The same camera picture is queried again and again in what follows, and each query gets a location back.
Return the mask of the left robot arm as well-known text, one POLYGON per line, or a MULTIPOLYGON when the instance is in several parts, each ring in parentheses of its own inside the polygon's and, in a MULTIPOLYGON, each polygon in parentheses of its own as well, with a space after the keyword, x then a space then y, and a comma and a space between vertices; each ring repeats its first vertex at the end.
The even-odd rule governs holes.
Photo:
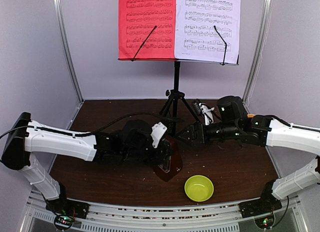
POLYGON ((157 166, 175 152, 167 130, 163 121, 151 126, 138 119, 127 121, 122 129, 112 133, 105 133, 104 128, 76 132, 43 125, 32 120, 30 113, 23 112, 5 133, 7 140, 0 160, 5 167, 22 172, 46 201, 52 202, 61 214, 67 214, 72 203, 66 197, 65 188, 48 175, 36 158, 36 152, 100 164, 140 160, 157 166))

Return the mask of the red sheet music paper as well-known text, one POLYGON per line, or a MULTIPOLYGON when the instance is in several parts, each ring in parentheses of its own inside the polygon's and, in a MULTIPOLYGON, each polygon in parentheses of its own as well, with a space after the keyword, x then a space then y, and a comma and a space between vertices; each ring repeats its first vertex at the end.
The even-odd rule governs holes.
POLYGON ((176 0, 118 0, 120 60, 175 59, 176 0))

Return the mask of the black perforated music stand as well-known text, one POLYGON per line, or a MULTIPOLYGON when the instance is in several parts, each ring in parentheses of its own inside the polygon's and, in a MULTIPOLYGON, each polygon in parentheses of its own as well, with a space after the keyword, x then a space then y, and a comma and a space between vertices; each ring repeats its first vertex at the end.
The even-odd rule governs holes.
POLYGON ((161 108, 159 114, 166 119, 169 119, 168 114, 170 109, 172 109, 172 117, 175 118, 173 121, 171 135, 175 136, 177 134, 177 123, 178 123, 178 103, 182 101, 185 105, 187 110, 190 112, 192 117, 195 119, 196 122, 200 122, 199 116, 195 113, 195 111, 191 108, 188 104, 187 100, 185 99, 185 93, 179 90, 180 85, 180 69, 181 69, 181 61, 178 59, 169 59, 169 58, 118 58, 119 61, 157 61, 157 62, 174 62, 174 75, 173 75, 173 88, 171 90, 166 90, 165 95, 167 96, 167 100, 164 103, 163 107, 161 108))

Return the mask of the wooden metronome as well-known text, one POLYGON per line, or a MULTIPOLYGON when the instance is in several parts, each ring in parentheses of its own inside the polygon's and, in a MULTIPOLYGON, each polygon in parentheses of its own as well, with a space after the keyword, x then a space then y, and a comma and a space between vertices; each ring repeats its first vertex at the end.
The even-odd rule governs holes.
POLYGON ((161 180, 168 182, 182 171, 183 161, 175 139, 167 136, 163 141, 165 147, 171 154, 162 162, 162 164, 153 167, 153 171, 161 180))

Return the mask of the white sheet music paper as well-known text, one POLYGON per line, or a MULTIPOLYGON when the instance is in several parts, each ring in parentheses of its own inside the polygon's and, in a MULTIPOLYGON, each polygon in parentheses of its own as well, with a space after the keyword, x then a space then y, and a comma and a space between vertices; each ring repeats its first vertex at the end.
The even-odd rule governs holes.
POLYGON ((236 65, 240 16, 241 0, 176 0, 175 58, 236 65))

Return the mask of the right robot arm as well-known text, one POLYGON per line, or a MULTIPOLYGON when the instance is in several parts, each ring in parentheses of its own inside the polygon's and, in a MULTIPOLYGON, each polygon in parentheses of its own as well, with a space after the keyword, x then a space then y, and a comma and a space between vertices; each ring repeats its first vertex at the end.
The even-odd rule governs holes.
POLYGON ((193 104, 205 122, 190 124, 176 134, 176 138, 193 146, 213 141, 239 140, 259 147, 283 147, 312 153, 316 157, 295 172, 270 183, 262 198, 256 202, 260 212, 268 212, 277 200, 303 190, 320 181, 320 130, 318 128, 288 123, 275 115, 248 114, 243 101, 238 96, 220 98, 216 106, 220 122, 214 122, 204 103, 193 104))

